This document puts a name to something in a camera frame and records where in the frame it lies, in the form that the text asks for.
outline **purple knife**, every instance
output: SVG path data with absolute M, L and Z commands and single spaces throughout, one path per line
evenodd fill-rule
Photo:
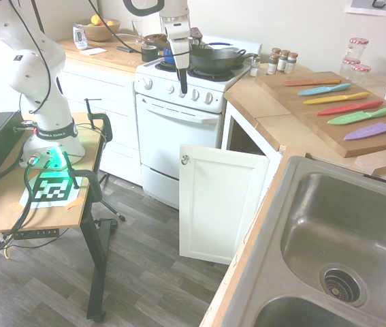
M 352 131 L 347 134 L 344 140 L 359 140 L 361 138 L 369 138 L 370 136 L 374 136 L 377 134 L 382 134 L 386 132 L 386 124 L 385 123 L 377 123 L 370 126 L 362 127 Z

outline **fruit bowl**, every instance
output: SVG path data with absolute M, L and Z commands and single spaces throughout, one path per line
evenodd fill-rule
M 111 30 L 114 33 L 117 33 L 120 28 L 120 21 L 117 19 L 103 19 L 105 22 L 113 22 L 113 25 L 110 26 Z M 90 19 L 82 19 L 77 21 L 75 24 L 82 25 L 84 27 L 86 38 L 91 41 L 102 42 L 107 41 L 111 38 L 111 32 L 106 26 L 87 26 L 91 23 Z

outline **oven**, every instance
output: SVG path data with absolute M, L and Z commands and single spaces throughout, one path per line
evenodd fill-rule
M 204 40 L 233 41 L 209 37 Z M 261 44 L 249 45 L 249 52 L 260 53 Z M 161 66 L 165 66 L 164 60 L 157 59 L 138 66 L 135 75 L 143 190 L 156 200 L 179 208 L 180 145 L 221 147 L 224 92 L 249 71 L 250 62 L 232 69 L 224 80 L 187 75 L 187 94 L 180 92 L 176 72 L 170 71 L 173 67 L 165 70 Z

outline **kitchen counter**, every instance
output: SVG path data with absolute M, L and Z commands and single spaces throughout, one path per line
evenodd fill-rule
M 140 50 L 141 46 L 136 46 L 133 35 L 119 34 L 121 38 L 128 46 Z M 73 40 L 63 40 L 58 42 L 65 51 L 65 56 L 70 59 L 84 61 L 86 63 L 94 63 L 95 65 L 115 68 L 126 72 L 135 73 L 137 66 L 142 65 L 144 62 L 141 60 L 141 54 L 130 53 L 121 50 L 117 50 L 117 46 L 123 46 L 114 36 L 110 40 L 105 42 L 89 41 L 90 48 L 103 48 L 106 51 L 97 53 L 91 56 L 82 54 L 80 50 L 76 48 Z
M 312 72 L 299 64 L 296 67 L 295 74 Z M 266 70 L 267 64 L 262 64 L 259 75 L 265 75 Z M 369 74 L 363 88 L 383 98 L 386 92 L 386 76 Z M 307 156 L 361 174 L 364 173 L 355 164 L 357 157 L 343 158 L 337 154 L 320 137 L 260 87 L 255 82 L 254 77 L 245 75 L 226 92 L 225 98 L 241 114 L 242 119 L 248 122 L 249 127 L 255 129 L 275 151 L 283 152 L 283 158 L 267 195 L 259 207 L 255 220 L 229 265 L 226 275 L 202 320 L 201 327 L 218 327 L 221 325 L 267 215 L 288 158 L 293 155 Z M 386 173 L 375 176 L 386 180 Z

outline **oven door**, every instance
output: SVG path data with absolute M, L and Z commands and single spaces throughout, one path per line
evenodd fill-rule
M 136 96 L 142 164 L 179 179 L 181 144 L 219 148 L 222 115 Z

